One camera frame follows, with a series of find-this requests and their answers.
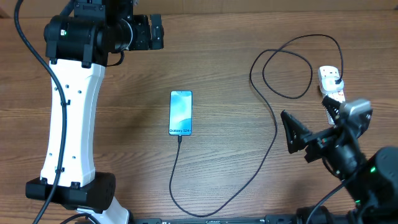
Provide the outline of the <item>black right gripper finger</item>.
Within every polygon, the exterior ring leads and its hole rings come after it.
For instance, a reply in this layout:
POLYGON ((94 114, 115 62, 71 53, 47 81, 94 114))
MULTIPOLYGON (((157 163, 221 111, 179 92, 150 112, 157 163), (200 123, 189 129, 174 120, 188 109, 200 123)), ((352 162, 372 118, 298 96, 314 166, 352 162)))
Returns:
POLYGON ((345 117, 340 115, 340 106, 342 105, 342 102, 336 101, 329 96, 325 96, 323 98, 322 105, 333 120, 333 124, 343 124, 345 122, 345 117))
POLYGON ((305 149, 308 145, 307 138, 312 135, 312 132, 286 110, 281 112, 280 117, 284 125, 289 153, 293 154, 305 149))

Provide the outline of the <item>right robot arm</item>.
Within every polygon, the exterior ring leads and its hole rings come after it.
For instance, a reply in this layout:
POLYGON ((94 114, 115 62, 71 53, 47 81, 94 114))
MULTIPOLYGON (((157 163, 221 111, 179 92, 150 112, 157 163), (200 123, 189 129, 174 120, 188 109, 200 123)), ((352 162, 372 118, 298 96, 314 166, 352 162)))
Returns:
POLYGON ((364 98, 339 102, 328 96, 322 105, 334 125, 318 133, 306 128, 293 115, 280 114, 288 150, 305 150, 308 163, 322 160, 340 185, 316 205, 297 210, 299 223, 397 223, 397 148, 380 148, 370 159, 360 150, 358 139, 368 130, 373 108, 364 98), (356 208, 345 216, 333 215, 323 206, 345 188, 356 208))

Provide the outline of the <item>Samsung Galaxy smartphone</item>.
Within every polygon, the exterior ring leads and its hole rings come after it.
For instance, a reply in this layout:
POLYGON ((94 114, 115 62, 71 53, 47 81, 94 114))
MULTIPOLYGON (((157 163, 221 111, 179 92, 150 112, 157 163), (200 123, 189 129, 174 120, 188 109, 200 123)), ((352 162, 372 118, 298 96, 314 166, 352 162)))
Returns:
POLYGON ((192 134, 193 92, 174 90, 170 93, 169 134, 190 136, 192 134))

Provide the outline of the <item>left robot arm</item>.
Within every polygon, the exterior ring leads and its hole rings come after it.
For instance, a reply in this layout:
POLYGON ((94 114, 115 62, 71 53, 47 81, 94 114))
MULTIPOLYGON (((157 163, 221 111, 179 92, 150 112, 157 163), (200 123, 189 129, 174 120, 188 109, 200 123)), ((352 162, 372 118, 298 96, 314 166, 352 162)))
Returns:
POLYGON ((136 15, 134 1, 70 1, 45 26, 45 56, 52 78, 47 153, 40 175, 25 194, 57 203, 93 223, 133 223, 115 197, 116 178, 98 172, 93 137, 98 95, 109 54, 164 47, 158 14, 136 15))

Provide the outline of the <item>white power strip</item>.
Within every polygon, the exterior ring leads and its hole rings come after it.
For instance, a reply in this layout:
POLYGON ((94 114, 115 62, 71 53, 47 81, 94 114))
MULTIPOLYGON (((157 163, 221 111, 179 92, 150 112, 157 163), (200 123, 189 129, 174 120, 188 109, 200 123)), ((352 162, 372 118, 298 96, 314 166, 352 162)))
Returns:
POLYGON ((343 91, 344 81, 340 84, 335 82, 340 78, 339 71, 336 67, 325 65, 318 69, 318 82, 323 97, 330 97, 340 103, 344 102, 345 94, 343 91))

